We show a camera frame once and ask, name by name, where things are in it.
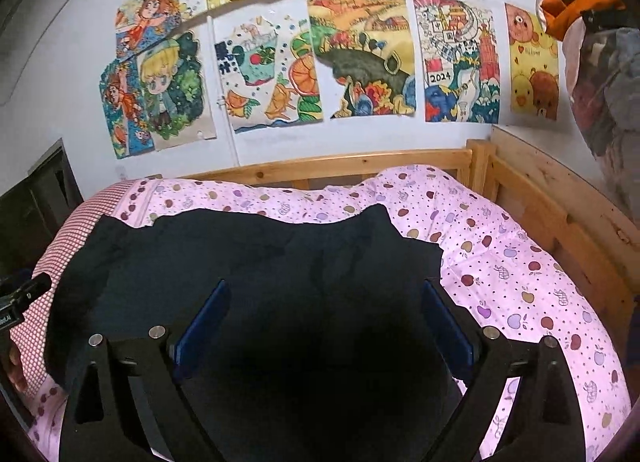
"red tower drawing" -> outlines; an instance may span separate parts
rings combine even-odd
[[[480,36],[480,80],[492,78],[500,81],[500,65],[498,54],[495,52],[494,38],[483,24]]]

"blonde hair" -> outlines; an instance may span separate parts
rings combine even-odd
[[[147,82],[151,77],[173,75],[172,68],[178,64],[179,52],[179,45],[171,45],[146,57],[140,66],[140,79]]]

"cartoon girl drawing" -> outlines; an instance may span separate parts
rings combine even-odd
[[[122,108],[122,114],[127,120],[139,126],[143,124],[140,121],[142,106],[138,104],[135,95],[128,91],[127,70],[124,66],[109,77],[104,97],[114,110]]]
[[[177,13],[178,5],[175,0],[144,0],[135,13],[134,22],[117,28],[116,34],[126,33],[121,39],[125,51],[135,50],[147,28],[160,26],[169,16]]]
[[[140,79],[145,83],[150,94],[147,101],[149,121],[156,131],[162,126],[169,126],[178,117],[178,109],[167,90],[178,67],[182,64],[179,58],[180,45],[174,39],[161,42],[143,59],[140,65]]]

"bed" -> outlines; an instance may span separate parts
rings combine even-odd
[[[494,203],[501,187],[524,207],[519,223]],[[36,272],[49,272],[55,286],[101,215],[141,227],[163,215],[205,208],[320,224],[346,219],[372,204],[386,207],[403,236],[444,249],[442,285],[481,325],[492,324],[516,339],[537,342],[553,334],[561,342],[580,402],[588,460],[593,460],[630,412],[616,352],[625,351],[632,296],[596,242],[543,190],[499,158],[489,142],[469,141],[466,149],[321,157],[119,183],[73,213]],[[560,260],[547,252],[554,243],[571,254],[593,286],[606,280],[610,293],[581,293]],[[50,293],[32,305],[12,338],[22,352],[28,400],[36,416],[30,438],[49,460],[56,460],[65,395],[42,362],[51,301]],[[505,386],[481,446],[483,457],[497,445],[517,384],[513,379]]]

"hand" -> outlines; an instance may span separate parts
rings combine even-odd
[[[5,366],[6,374],[15,389],[19,392],[27,391],[27,380],[24,378],[24,372],[22,371],[22,360],[20,359],[20,350],[17,345],[11,341],[11,347],[9,348],[9,366]]]

